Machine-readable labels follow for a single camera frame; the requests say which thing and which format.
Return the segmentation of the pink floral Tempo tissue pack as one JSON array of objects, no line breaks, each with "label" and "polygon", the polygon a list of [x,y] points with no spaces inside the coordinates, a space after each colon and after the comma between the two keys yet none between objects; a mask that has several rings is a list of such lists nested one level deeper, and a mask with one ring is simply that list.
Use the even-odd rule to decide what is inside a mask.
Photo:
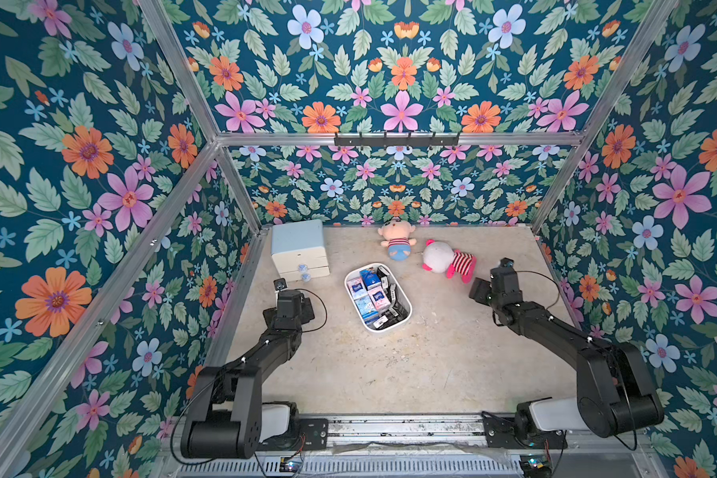
[{"label": "pink floral Tempo tissue pack", "polygon": [[354,278],[346,282],[347,288],[353,299],[360,299],[366,296],[366,287],[361,278]]}]

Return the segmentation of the dark blue Tempo pack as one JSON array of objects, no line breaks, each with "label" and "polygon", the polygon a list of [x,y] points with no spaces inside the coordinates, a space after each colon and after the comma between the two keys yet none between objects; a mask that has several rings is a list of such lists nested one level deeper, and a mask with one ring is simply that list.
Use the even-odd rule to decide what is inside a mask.
[{"label": "dark blue Tempo pack", "polygon": [[376,306],[374,306],[372,300],[370,300],[370,296],[364,295],[360,298],[356,298],[354,303],[365,325],[372,324],[380,318],[380,313],[376,310]]}]

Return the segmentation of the blue cartoon tissue pack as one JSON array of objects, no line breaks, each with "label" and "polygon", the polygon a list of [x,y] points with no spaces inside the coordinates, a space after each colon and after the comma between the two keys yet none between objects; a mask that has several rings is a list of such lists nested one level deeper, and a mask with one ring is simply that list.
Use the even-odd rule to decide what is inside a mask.
[{"label": "blue cartoon tissue pack", "polygon": [[362,279],[362,284],[364,284],[364,288],[366,288],[366,290],[372,290],[372,288],[382,286],[382,279],[380,279],[380,276],[378,276],[378,274],[376,274],[376,272],[372,269],[364,269],[360,271],[360,278]]}]

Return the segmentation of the white plastic storage box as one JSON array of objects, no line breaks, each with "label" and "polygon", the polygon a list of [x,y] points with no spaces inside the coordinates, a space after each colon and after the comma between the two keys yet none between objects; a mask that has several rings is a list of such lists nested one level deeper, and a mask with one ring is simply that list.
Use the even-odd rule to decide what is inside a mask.
[{"label": "white plastic storage box", "polygon": [[410,322],[413,307],[402,285],[382,263],[358,267],[344,280],[344,286],[364,328],[383,334]]}]

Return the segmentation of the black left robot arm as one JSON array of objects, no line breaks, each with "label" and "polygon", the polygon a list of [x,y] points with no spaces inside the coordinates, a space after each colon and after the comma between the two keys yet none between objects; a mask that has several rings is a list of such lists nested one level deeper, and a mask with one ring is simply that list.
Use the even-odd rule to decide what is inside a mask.
[{"label": "black left robot arm", "polygon": [[303,326],[315,318],[312,301],[299,290],[278,294],[263,313],[266,330],[248,352],[198,375],[184,416],[180,455],[187,459],[251,458],[263,431],[262,386],[295,356]]}]

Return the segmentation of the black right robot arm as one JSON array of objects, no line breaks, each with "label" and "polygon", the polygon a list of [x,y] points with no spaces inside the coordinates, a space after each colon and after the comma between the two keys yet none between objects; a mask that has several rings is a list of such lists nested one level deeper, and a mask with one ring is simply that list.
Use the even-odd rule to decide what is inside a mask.
[{"label": "black right robot arm", "polygon": [[497,326],[543,346],[575,370],[572,398],[524,404],[537,430],[589,430],[608,438],[663,423],[663,404],[639,349],[585,335],[526,301],[511,259],[502,259],[488,280],[475,278],[469,297],[492,310]]}]

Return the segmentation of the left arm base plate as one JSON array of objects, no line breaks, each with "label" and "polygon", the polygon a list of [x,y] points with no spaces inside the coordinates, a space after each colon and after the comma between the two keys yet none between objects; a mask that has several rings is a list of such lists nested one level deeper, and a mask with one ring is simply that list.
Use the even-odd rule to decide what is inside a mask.
[{"label": "left arm base plate", "polygon": [[330,422],[324,418],[298,418],[287,431],[263,441],[262,451],[314,451],[327,448]]}]

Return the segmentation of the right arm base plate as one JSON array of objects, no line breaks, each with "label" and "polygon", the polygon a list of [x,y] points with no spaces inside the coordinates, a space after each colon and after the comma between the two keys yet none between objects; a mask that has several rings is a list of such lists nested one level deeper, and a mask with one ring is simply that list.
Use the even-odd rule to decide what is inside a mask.
[{"label": "right arm base plate", "polygon": [[481,419],[491,448],[563,450],[568,446],[563,431],[539,430],[526,410],[510,416],[482,411]]}]

